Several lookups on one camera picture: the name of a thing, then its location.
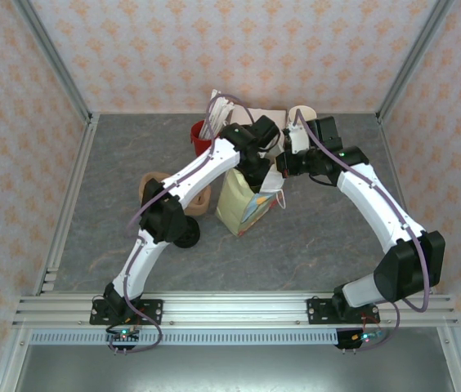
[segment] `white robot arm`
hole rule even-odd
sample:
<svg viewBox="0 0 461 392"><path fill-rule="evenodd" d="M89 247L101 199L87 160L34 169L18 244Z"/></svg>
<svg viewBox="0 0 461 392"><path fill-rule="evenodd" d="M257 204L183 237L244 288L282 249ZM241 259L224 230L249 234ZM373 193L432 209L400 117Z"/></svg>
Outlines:
<svg viewBox="0 0 461 392"><path fill-rule="evenodd" d="M369 160L357 147L343 148L333 118L307 122L324 146L342 162L356 169L372 181L368 185L349 171L324 155L312 143L304 141L301 129L289 126L284 130L285 151L276 157L276 167L283 177L325 175L360 210L376 233L385 252L385 257L373 274L355 282L346 283L334 290L333 300L339 314L378 301L397 301L423 289L423 276L418 255L414 253L410 232L419 240L429 270L430 285L439 282L445 241L437 232L427 233L424 228L406 214L377 178ZM223 172L237 167L244 174L252 190L257 191L270 168L270 162L261 158L261 148L267 146L279 132L275 124L265 116L251 127L231 124L222 130L215 140L213 156L208 163L187 180L171 188L158 202L142 214L137 242L125 266L116 279L105 288L106 308L114 312L117 319L128 315L124 290L130 301L143 293L145 281L163 249L176 240L185 229L183 209L205 186ZM163 191L182 178L193 167L207 158L209 151L198 157L189 166L167 178L162 184L147 184L143 203L159 191ZM397 206L405 217L401 224L394 211L374 189L377 185Z"/></svg>
<svg viewBox="0 0 461 392"><path fill-rule="evenodd" d="M173 176L163 181L163 187L167 188L172 185L175 180L182 178L186 173L190 172L194 167L203 162L209 150L205 151L196 160L187 167L179 171ZM234 150L233 144L226 139L217 138L214 145L214 153L208 163L197 171L188 180L180 183L172 188L169 193L172 197L177 197L183 209L185 209L190 201L207 185L213 182L218 176L227 170L236 167L239 163L239 151ZM154 267L154 263L158 259L160 253L169 243L160 241L154 243L154 237L145 229L140 229L138 238L128 257L122 272L114 279L114 290L123 296L123 280L125 279L126 271L130 260L136 257L133 266L130 270L127 280L127 291L130 300L139 297L143 293L145 281L149 276L150 270Z"/></svg>

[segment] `paper bag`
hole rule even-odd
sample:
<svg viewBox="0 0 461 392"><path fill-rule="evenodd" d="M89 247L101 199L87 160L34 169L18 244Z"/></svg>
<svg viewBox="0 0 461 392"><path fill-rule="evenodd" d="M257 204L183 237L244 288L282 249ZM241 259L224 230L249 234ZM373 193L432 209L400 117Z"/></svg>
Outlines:
<svg viewBox="0 0 461 392"><path fill-rule="evenodd" d="M232 234L240 236L276 205L276 195L276 191L255 194L244 176L230 169L223 181L216 216Z"/></svg>

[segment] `orange floral pattern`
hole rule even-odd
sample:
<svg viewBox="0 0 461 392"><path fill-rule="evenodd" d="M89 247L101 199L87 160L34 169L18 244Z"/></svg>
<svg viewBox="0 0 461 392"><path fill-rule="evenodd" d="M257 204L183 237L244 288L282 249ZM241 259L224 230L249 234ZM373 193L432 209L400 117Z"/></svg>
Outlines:
<svg viewBox="0 0 461 392"><path fill-rule="evenodd" d="M461 312L461 2L384 125L411 213L445 236L441 288Z"/></svg>
<svg viewBox="0 0 461 392"><path fill-rule="evenodd" d="M375 112L435 2L33 1L89 109L131 113L204 111L213 87Z"/></svg>
<svg viewBox="0 0 461 392"><path fill-rule="evenodd" d="M82 129L13 2L0 0L0 353L41 272Z"/></svg>

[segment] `gray marble surface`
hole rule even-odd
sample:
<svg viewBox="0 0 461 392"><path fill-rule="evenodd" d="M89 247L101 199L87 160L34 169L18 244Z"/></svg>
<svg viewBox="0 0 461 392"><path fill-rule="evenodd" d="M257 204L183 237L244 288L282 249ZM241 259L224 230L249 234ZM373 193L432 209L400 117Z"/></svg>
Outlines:
<svg viewBox="0 0 461 392"><path fill-rule="evenodd" d="M201 114L101 115L58 270L55 290L102 292L122 269L137 234L125 226L139 207L146 172L174 173L194 157L190 126ZM335 116L343 145L358 145L397 198L376 118ZM271 209L236 238L214 216L222 176L213 182L201 239L168 246L146 282L157 290L317 290L365 276L380 262L379 242L351 201L307 176L285 181L287 208Z"/></svg>

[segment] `purple cable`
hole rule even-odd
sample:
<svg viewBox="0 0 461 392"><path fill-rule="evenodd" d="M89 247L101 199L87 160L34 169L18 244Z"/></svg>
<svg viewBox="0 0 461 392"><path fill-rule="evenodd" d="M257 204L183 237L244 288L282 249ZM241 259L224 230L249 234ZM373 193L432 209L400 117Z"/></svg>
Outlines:
<svg viewBox="0 0 461 392"><path fill-rule="evenodd" d="M318 138L312 133L311 129L307 125L305 118L302 115L302 112L300 109L296 110L296 116L294 118L294 123L293 125L296 125L298 118L302 121L303 126L305 127L305 130L307 131L307 134L309 137L316 143L318 148L329 158L331 158L333 161L335 161L339 166L347 170L348 172L351 172L355 176L361 178L364 182L366 182L369 186L372 186L372 181L364 176L363 174L359 173L356 169L353 169L352 167L348 166L345 162L343 162L341 159L336 157L334 154L332 154L330 151L327 150L327 148L320 143ZM391 198L388 197L388 195L377 185L372 186L373 189L376 190L376 192L379 193L379 195L385 200L385 202L388 204L388 206L392 209L396 217L398 218L398 221L402 224L402 227L405 227L405 230L407 234L412 238L412 242L414 243L414 246L416 247L416 251L418 252L419 256L419 264L421 264L421 270L423 272L423 304L421 308L416 307L414 304L410 303L409 300L406 298L403 300L411 309L415 310L416 312L423 313L427 310L428 308L428 301L429 301L429 296L430 296L430 282L428 278L428 269L427 269L427 262L425 261L425 255L423 253L423 249L421 248L421 245L419 244L418 239L414 235L414 232L412 229L409 227L407 224L405 218L401 215L400 211L397 209L396 205L394 202L391 200Z"/></svg>
<svg viewBox="0 0 461 392"><path fill-rule="evenodd" d="M170 186L168 186L167 188L165 188L164 190L162 190L159 194L157 194L156 196L154 196L151 200L149 200L147 203L145 203L143 205L143 207L141 207L138 212L135 214L135 216L130 220L129 224L128 224L128 229L134 225L134 223L138 220L138 218L140 217L140 215L143 213L143 211L145 211L147 208L149 208L150 205L152 205L152 203L156 202L156 200L158 200L159 198L161 198L162 196L164 196L170 189L178 186L181 182L185 181L186 179L188 179L189 177L193 176L196 172L199 172L201 170L202 167L204 167L208 161L211 160L211 157L213 156L213 152L214 152L214 141L216 139L216 135L214 135L214 130L213 130L213 126L212 124L210 123L210 120L209 120L209 117L210 117L210 114L213 110L213 106L214 106L214 103L216 102L216 99L218 99L219 97L221 96L224 96L224 97L227 97L227 98L231 98L232 100L235 100L237 101L240 105L242 105L245 109L245 111L247 112L247 115L250 117L250 120L252 123L254 123L254 117L252 116L252 114L250 113L250 110L248 110L247 106L244 104L244 102L242 100L240 100L238 97L236 96L233 96L231 94L216 94L207 104L207 109L205 110L205 121L207 122L207 127L208 127L208 130L211 134L211 147L210 147L210 151L208 153L208 155L205 157L205 160L203 160L201 162L200 165L198 165L197 167L195 167L194 169L192 169L191 171L189 171L187 174L185 174L183 177L181 177L179 180L177 180L175 183L171 184ZM142 249L142 246L139 246L139 248L134 252L134 255L132 256L131 260L129 261L129 264L127 265L127 269L125 270L125 279L123 280L123 298L125 299L125 302L127 303L127 306L129 307L130 310L132 310L135 314L137 314L138 316L140 316L141 318L147 320L149 323L151 323L153 326L156 327L156 330L158 331L158 339L156 340L155 343L153 343L152 345L147 345L145 347L141 347L139 349L132 349L132 350L124 350L123 352L125 354L135 354L135 353L140 353L142 351L147 351L147 350L151 350L153 349L154 347L156 347L157 345L159 345L159 343L162 341L163 339L163 331L162 331L162 328L158 325L158 323L156 323L152 318L150 318L149 316L143 314L140 310L138 310L132 303L131 303L131 300L129 299L129 296L128 296L128 291L127 291L127 285L128 285L128 276L129 276L129 273L131 271L131 268L132 266L134 265L134 262L136 261L136 258L138 257L138 255L140 254L140 251ZM110 341L109 341L109 348L111 350L114 351L114 353L116 354L118 352L119 349L115 348L114 345L113 345L113 339L115 337L118 337L120 334L117 334L117 335L113 335L111 338L110 338Z"/></svg>
<svg viewBox="0 0 461 392"><path fill-rule="evenodd" d="M184 180L186 180L187 178L189 178L190 176L194 175L196 172L199 172L199 170L201 170L201 168L203 166L205 166L207 164L208 161L210 161L211 157L213 156L213 152L214 152L214 140L216 139L216 135L214 135L214 130L213 130L213 125L210 123L210 121L208 120L211 112L213 111L213 106L214 104L216 103L216 100L219 98L219 97L226 97L226 98L231 98L232 100L235 100L237 101L240 105L242 105L245 109L245 112L247 112L247 115L249 116L250 118L250 121L252 123L254 123L254 117L253 115L250 113L250 110L248 110L247 106L244 104L244 102L238 98L237 96L233 96L231 94L223 94L223 93L219 93L219 94L216 94L209 102L208 102L208 105L207 105L207 109L205 110L205 121L207 122L207 127L208 127L208 130L211 134L211 147L210 147L210 152L209 154L207 155L207 157L205 157L205 160L200 164L198 165L197 167L195 167L192 171L188 172L187 174L185 174L182 178L180 178L179 180L176 181L176 183L173 183L170 187L168 187L167 189L164 189L163 191L161 191L159 194L157 194L156 196L154 196L148 203L146 203L142 208L140 208L138 210L138 212L136 214L134 214L134 216L132 217L132 219L129 221L128 225L127 225L127 231L129 231L131 229L131 227L136 223L136 221L140 218L140 215L143 213L143 211L145 211L152 203L154 203L156 200L158 200L159 198L161 198L164 194L166 194L170 189L174 188L175 186L178 186L181 182L183 182Z"/></svg>

